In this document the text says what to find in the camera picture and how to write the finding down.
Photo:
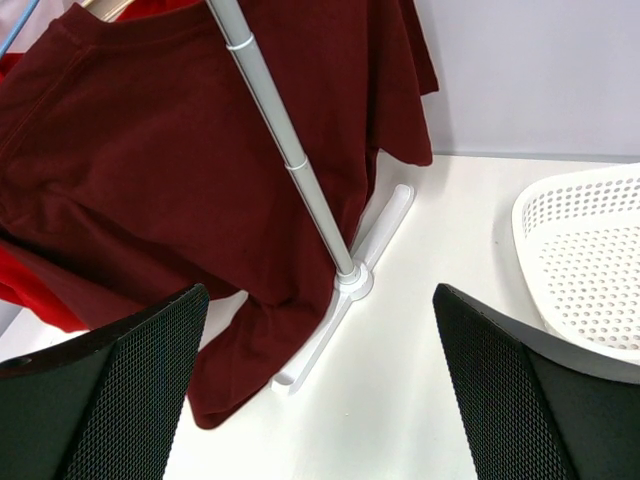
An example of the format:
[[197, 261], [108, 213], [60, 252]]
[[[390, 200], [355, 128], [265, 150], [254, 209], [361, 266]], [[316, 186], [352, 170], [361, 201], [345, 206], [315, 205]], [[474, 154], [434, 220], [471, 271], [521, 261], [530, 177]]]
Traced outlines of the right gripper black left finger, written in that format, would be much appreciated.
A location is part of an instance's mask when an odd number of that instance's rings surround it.
[[160, 479], [209, 304], [201, 284], [1, 364], [4, 479]]

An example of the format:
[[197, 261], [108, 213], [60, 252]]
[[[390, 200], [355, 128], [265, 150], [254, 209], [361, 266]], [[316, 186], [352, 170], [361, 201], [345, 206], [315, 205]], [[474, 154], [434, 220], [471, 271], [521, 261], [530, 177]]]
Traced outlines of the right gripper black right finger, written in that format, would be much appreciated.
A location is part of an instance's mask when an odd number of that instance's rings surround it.
[[432, 303], [478, 478], [638, 478], [638, 366], [449, 284]]

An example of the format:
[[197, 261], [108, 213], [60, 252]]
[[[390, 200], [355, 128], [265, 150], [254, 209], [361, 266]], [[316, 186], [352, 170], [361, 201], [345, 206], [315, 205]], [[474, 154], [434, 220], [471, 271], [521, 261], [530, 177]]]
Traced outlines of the bright red t shirt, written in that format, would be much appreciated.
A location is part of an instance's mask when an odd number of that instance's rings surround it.
[[31, 309], [65, 332], [85, 330], [77, 312], [64, 303], [88, 282], [63, 265], [71, 256], [71, 236], [80, 231], [77, 206], [11, 180], [9, 167], [26, 132], [46, 104], [85, 58], [75, 51], [63, 63], [1, 62], [1, 298]]

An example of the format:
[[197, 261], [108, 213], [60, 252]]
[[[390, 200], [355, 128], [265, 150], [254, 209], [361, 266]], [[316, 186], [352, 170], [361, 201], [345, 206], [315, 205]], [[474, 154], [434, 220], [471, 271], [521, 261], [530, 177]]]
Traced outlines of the maroon t shirt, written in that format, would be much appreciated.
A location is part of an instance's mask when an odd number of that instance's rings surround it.
[[[386, 151], [432, 160], [421, 98], [438, 82], [410, 1], [245, 1], [346, 242]], [[201, 1], [118, 22], [53, 20], [1, 83], [1, 249], [49, 306], [95, 329], [194, 283], [247, 293], [200, 352], [196, 424], [222, 424], [305, 343], [335, 267]]]

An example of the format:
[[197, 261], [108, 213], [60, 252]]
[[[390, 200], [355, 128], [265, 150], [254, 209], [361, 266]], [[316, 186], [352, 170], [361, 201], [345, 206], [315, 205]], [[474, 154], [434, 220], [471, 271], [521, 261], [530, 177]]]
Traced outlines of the beige hanger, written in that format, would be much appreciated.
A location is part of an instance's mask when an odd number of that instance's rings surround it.
[[82, 0], [80, 6], [96, 18], [111, 22], [117, 19], [134, 0]]

